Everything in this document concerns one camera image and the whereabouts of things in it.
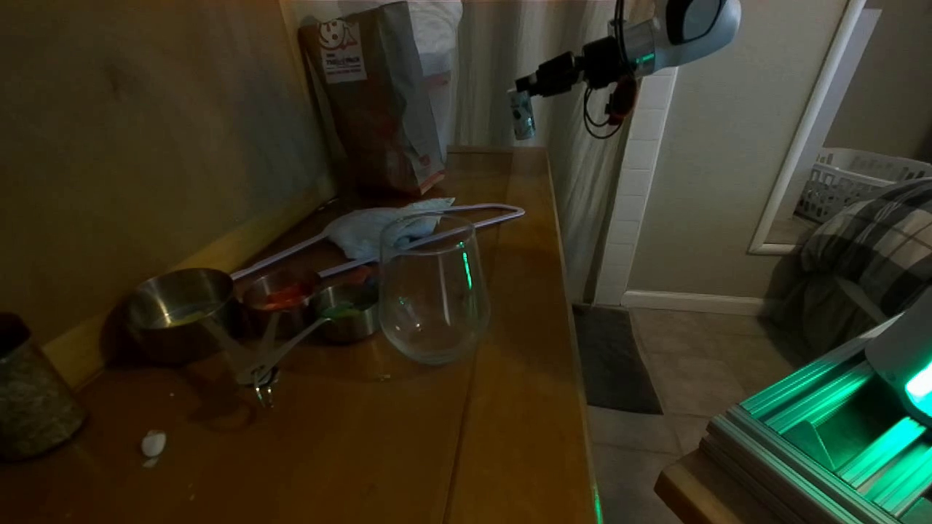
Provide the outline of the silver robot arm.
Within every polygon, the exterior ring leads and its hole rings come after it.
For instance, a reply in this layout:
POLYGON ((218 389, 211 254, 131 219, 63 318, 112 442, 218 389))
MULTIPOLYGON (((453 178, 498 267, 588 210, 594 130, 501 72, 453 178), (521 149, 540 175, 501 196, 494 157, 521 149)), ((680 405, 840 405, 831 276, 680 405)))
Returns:
POLYGON ((741 31, 741 15, 741 0, 657 0, 648 21, 614 15, 607 37, 540 63, 514 91, 558 97, 577 82, 600 91, 623 77, 649 77, 690 63, 728 46, 741 31))

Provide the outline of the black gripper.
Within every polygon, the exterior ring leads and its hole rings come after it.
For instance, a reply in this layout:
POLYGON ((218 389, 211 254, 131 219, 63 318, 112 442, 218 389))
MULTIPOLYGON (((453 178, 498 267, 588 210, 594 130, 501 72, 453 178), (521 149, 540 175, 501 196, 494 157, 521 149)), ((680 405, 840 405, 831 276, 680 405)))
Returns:
POLYGON ((623 46, 614 37, 600 37, 582 46, 581 55, 564 53, 537 72, 517 79, 517 93, 558 97, 582 82, 593 91, 610 87, 629 71, 623 46))

